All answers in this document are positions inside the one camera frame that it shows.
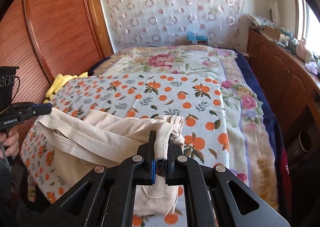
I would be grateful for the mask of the person's left hand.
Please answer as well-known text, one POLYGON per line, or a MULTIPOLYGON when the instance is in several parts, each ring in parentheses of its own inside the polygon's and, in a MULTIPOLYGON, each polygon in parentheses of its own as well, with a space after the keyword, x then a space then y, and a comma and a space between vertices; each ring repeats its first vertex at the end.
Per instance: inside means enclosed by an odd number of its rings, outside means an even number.
POLYGON ((0 134, 0 142, 4 147, 7 147, 5 150, 5 155, 7 157, 16 157, 19 153, 19 133, 18 126, 14 126, 9 130, 8 135, 6 133, 0 134))

